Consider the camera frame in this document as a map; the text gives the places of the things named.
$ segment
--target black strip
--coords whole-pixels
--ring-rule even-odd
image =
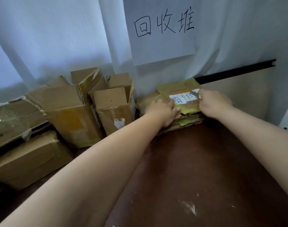
[[[264,61],[261,63],[244,66],[241,68],[235,68],[235,69],[227,70],[224,72],[218,72],[218,73],[210,74],[208,76],[200,76],[200,77],[196,77],[195,80],[199,84],[206,84],[206,83],[214,82],[217,80],[223,80],[223,79],[226,79],[229,77],[239,76],[239,75],[242,75],[245,73],[255,72],[255,71],[258,71],[261,69],[274,67],[275,66],[275,65],[273,65],[274,61],[276,61],[276,60]]]

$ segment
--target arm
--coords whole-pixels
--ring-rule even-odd
[[[177,109],[159,100],[56,173],[0,226],[103,226],[143,152]]]
[[[199,94],[200,110],[237,136],[288,194],[288,131],[234,108],[219,92]]]

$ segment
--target hand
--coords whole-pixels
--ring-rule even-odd
[[[231,100],[218,91],[200,89],[199,108],[208,117],[219,119],[220,115],[233,108]]]
[[[159,117],[162,121],[162,127],[169,126],[175,118],[180,108],[173,108],[175,101],[172,99],[169,103],[164,103],[162,99],[159,99],[157,103],[152,101],[148,107],[146,107],[145,114],[151,114]]]

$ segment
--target white curtain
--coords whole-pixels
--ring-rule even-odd
[[[104,76],[133,73],[143,95],[287,49],[288,0],[203,0],[197,52],[139,66],[132,63],[123,0],[0,0],[0,102],[89,67]]]

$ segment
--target stack of flattened cardboard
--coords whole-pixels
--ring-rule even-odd
[[[205,116],[199,110],[198,99],[189,92],[189,90],[196,90],[199,88],[200,85],[194,78],[189,78],[184,82],[178,81],[159,85],[155,92],[137,99],[140,115],[145,113],[146,107],[153,100],[157,101],[158,99],[163,99],[164,102],[168,103],[171,99],[174,99],[174,107],[180,107],[180,112],[177,113],[172,124],[167,128],[161,129],[159,134],[201,123],[205,119]]]
[[[42,106],[68,144],[76,148],[92,146],[103,133],[88,93],[105,80],[97,68],[71,72],[71,77],[73,84],[45,89]]]
[[[36,88],[18,99],[0,104],[0,147],[22,137],[27,140],[39,127],[47,124],[43,111],[42,92],[51,87],[69,84],[63,76]]]
[[[108,89],[92,91],[90,96],[106,134],[110,135],[135,119],[134,80],[122,73],[109,76],[107,84]]]
[[[37,135],[0,157],[0,182],[20,190],[73,159],[54,131]]]

